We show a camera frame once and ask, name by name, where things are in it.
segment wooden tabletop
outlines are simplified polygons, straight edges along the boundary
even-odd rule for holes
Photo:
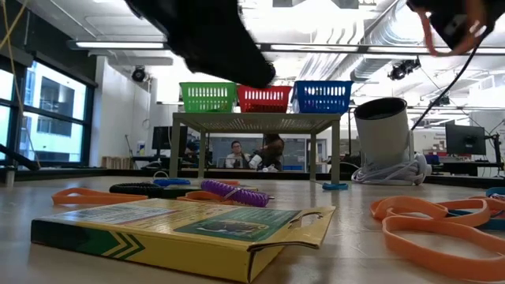
[[[116,183],[148,181],[142,177],[88,177],[54,181],[18,182],[0,188],[1,284],[138,284],[230,283],[157,267],[88,256],[30,244],[30,222],[44,215],[71,211],[78,206],[53,206],[51,194],[70,187],[107,191]],[[440,276],[399,259],[384,247],[380,224],[368,206],[385,196],[410,195],[431,201],[457,200],[483,190],[422,185],[418,187],[351,185],[349,191],[325,192],[308,181],[244,181],[275,196],[269,207],[302,209],[333,205],[337,211],[320,250],[285,248],[254,283],[382,284],[461,281]],[[420,245],[468,257],[490,257],[490,252],[449,237],[402,234]]]

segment glass window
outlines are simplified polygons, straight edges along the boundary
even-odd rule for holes
[[[40,161],[80,162],[82,125],[24,112],[20,153],[35,160],[27,133],[30,133],[33,148]]]
[[[7,146],[7,135],[9,134],[10,108],[0,106],[0,144]],[[6,159],[6,155],[0,153],[0,160]]]
[[[38,62],[34,62],[28,69],[26,78],[25,105],[71,118],[84,119],[86,100],[84,84]]]
[[[14,75],[0,70],[0,99],[11,100],[13,97]]]

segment black cable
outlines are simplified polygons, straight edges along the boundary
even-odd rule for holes
[[[479,48],[480,45],[481,45],[481,43],[478,43],[475,46],[475,48],[473,49],[472,53],[468,57],[468,60],[466,60],[465,65],[463,66],[463,68],[461,69],[461,71],[459,71],[459,73],[456,76],[456,78],[449,84],[449,86],[447,86],[447,88],[445,88],[445,90],[443,90],[443,92],[434,101],[432,101],[432,103],[430,103],[430,105],[428,106],[428,108],[426,109],[426,111],[421,115],[421,117],[416,121],[416,123],[412,126],[412,129],[410,129],[410,130],[416,129],[416,127],[425,118],[426,114],[428,114],[428,112],[451,90],[451,88],[456,84],[456,82],[458,82],[459,78],[466,71],[466,68],[468,68],[468,65],[472,61],[473,56],[475,56],[475,54],[477,53],[477,49]]]

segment ceiling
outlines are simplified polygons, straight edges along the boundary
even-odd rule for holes
[[[359,43],[365,29],[393,0],[376,0],[375,6],[361,5],[359,9],[341,9],[337,0],[241,0],[243,21],[254,39],[260,43]],[[29,8],[49,21],[55,27],[79,40],[127,40],[160,41],[163,35],[147,21],[132,15],[123,0],[32,0]],[[386,16],[384,22],[397,21],[397,35],[410,36],[417,33],[422,44],[422,30],[415,14],[410,11]],[[372,33],[380,32],[380,25]],[[437,45],[443,46],[436,37]],[[496,30],[484,45],[503,46],[505,44],[505,19],[500,19]],[[126,51],[107,55],[127,58],[169,58],[169,51]],[[349,80],[349,72],[335,78],[335,70],[344,68],[344,54],[269,53],[268,60],[274,62],[278,80],[283,84],[295,79],[306,80]],[[400,96],[410,105],[423,106],[429,98],[445,88],[455,77],[466,58],[421,57],[424,70],[400,81],[387,79],[391,65],[401,58],[389,58],[387,64],[374,72],[366,84],[355,84],[353,95],[356,103],[384,96]],[[489,70],[505,70],[503,57],[475,57],[468,71],[454,86],[453,101],[462,105],[467,102],[469,90],[479,80],[489,77]]]

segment cardboard box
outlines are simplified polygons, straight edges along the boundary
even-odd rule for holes
[[[285,245],[318,249],[334,211],[151,199],[35,219],[32,242],[251,282]],[[301,226],[313,214],[319,218]]]

